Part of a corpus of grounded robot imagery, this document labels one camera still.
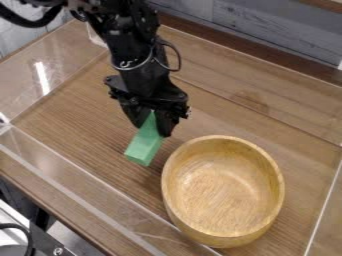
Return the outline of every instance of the bowl rim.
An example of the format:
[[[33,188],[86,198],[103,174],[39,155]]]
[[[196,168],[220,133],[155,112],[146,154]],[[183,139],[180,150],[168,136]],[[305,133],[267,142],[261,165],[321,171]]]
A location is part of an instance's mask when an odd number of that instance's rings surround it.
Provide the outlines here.
[[[170,194],[168,194],[168,190],[166,188],[166,181],[167,181],[167,174],[171,171],[171,164],[174,163],[174,159],[178,157],[178,155],[183,152],[183,150],[190,147],[191,145],[194,145],[195,143],[204,141],[204,140],[214,140],[214,139],[220,139],[220,140],[228,140],[228,141],[237,141],[242,144],[245,144],[246,146],[249,146],[250,148],[253,148],[254,150],[258,151],[258,153],[266,158],[266,160],[270,162],[274,172],[275,172],[275,176],[277,176],[277,181],[278,181],[278,185],[279,185],[279,200],[277,202],[277,205],[271,211],[271,213],[269,214],[269,216],[266,216],[266,218],[263,219],[263,221],[253,228],[249,230],[249,232],[234,232],[234,235],[230,234],[228,232],[215,232],[214,234],[211,234],[210,232],[204,232],[203,230],[199,230],[198,228],[195,228],[194,226],[191,226],[188,224],[188,222],[186,222],[182,217],[179,216],[178,211],[175,211],[175,207],[171,203],[171,199],[170,199]],[[208,136],[203,136],[199,138],[195,138],[190,141],[187,141],[186,143],[183,143],[183,145],[180,145],[180,147],[175,150],[175,152],[171,154],[164,168],[163,168],[163,173],[162,173],[162,194],[163,194],[163,200],[164,200],[164,204],[167,206],[167,208],[170,209],[171,213],[175,215],[175,217],[179,219],[179,221],[187,226],[190,227],[192,230],[195,230],[196,232],[204,234],[204,235],[210,235],[211,237],[218,237],[218,238],[239,238],[239,237],[246,237],[249,235],[253,235],[254,233],[259,232],[261,230],[263,230],[267,226],[271,225],[271,223],[274,222],[282,206],[283,206],[283,201],[285,201],[285,179],[283,179],[283,175],[279,169],[279,166],[275,162],[275,160],[273,159],[273,157],[270,156],[270,154],[259,147],[257,146],[254,143],[251,143],[250,141],[241,139],[238,137],[234,136],[226,136],[226,135],[208,135]]]

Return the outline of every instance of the wooden bowl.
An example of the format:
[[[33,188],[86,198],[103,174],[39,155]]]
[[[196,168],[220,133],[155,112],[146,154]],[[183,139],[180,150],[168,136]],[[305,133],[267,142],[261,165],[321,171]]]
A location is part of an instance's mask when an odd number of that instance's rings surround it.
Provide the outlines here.
[[[198,138],[175,151],[164,166],[162,190],[175,225],[215,248],[259,238],[285,199],[283,177],[270,155],[227,136]]]

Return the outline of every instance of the screw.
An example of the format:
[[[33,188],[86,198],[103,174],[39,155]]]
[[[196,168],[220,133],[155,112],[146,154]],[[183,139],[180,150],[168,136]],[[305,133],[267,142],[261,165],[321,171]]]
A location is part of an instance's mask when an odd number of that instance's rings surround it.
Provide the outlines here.
[[[56,248],[53,251],[55,256],[60,256],[63,254],[63,248]]]

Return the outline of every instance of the clear acrylic enclosure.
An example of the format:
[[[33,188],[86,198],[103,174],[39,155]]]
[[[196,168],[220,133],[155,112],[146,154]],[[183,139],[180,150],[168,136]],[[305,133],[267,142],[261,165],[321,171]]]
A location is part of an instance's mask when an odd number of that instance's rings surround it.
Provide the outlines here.
[[[183,54],[172,80],[190,94],[192,116],[143,168],[123,156],[136,130],[102,85],[115,71],[88,32],[71,22],[0,64],[0,175],[107,254],[339,255],[341,88],[162,27]],[[270,232],[219,251],[182,235],[160,193],[170,154],[210,134],[259,145],[286,182]]]

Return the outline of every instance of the green block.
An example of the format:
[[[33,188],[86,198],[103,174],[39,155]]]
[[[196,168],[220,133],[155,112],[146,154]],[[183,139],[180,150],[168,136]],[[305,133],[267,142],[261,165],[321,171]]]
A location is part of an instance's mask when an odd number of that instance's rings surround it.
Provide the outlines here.
[[[163,143],[156,129],[155,114],[151,113],[124,152],[131,162],[150,166]]]

